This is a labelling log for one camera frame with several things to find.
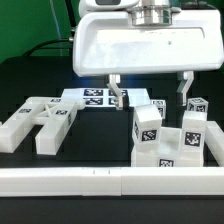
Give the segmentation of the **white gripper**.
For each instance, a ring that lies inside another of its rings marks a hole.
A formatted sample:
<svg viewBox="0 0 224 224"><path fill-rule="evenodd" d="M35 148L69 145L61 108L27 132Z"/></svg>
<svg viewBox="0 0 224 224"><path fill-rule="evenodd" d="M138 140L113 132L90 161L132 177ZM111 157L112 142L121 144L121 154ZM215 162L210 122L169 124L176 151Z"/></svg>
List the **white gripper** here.
<svg viewBox="0 0 224 224"><path fill-rule="evenodd" d="M140 27L125 11L94 12L81 19L74 38L74 71L80 76L110 74L107 86L117 110L123 109L120 75L179 72L177 99L185 106L193 71L218 69L223 63L217 10L183 10L170 26Z"/></svg>

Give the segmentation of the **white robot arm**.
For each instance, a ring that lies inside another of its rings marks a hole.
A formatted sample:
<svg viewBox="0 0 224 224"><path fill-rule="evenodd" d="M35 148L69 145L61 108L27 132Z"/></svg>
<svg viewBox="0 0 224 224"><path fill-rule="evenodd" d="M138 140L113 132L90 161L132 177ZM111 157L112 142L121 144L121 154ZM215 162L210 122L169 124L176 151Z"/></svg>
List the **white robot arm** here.
<svg viewBox="0 0 224 224"><path fill-rule="evenodd" d="M185 95L196 71L224 63L220 12L204 2L80 0L73 69L81 77L107 75L119 109L129 106L117 86L129 74L177 73Z"/></svg>

